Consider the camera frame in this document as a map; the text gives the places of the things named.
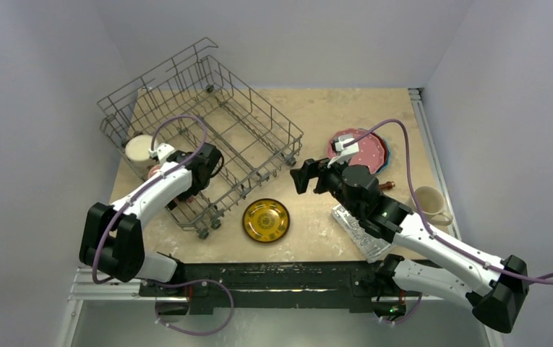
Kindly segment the pink mug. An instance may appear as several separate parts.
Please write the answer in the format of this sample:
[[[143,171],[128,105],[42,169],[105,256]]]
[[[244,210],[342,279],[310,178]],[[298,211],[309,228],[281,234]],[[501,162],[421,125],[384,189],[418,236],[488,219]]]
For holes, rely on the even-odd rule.
[[[151,179],[154,176],[161,176],[161,165],[155,165],[153,166],[147,173],[147,178]]]

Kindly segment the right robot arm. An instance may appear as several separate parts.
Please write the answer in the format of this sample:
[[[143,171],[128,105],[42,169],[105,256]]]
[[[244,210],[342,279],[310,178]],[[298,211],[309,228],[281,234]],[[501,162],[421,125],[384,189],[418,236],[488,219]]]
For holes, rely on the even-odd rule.
[[[522,280],[527,264],[519,257],[501,258],[475,249],[451,235],[434,234],[421,215],[388,197],[366,166],[308,159],[290,171],[298,194],[316,179],[315,194],[329,193],[362,231],[392,245],[410,249],[434,263],[417,265],[389,256],[375,275],[377,288],[393,294],[399,288],[451,301],[470,310],[482,324],[501,333],[511,333],[529,292]]]

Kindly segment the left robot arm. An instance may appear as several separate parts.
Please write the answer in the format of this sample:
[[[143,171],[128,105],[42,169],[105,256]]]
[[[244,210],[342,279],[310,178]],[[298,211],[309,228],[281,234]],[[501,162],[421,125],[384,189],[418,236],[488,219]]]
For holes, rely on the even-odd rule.
[[[110,205],[97,202],[88,210],[79,259],[121,282],[156,281],[166,295],[175,296],[185,286],[179,263],[164,254],[147,253],[142,230],[165,207],[175,207],[207,188],[224,157],[209,143],[194,152],[163,143],[149,154],[159,162],[151,177]]]

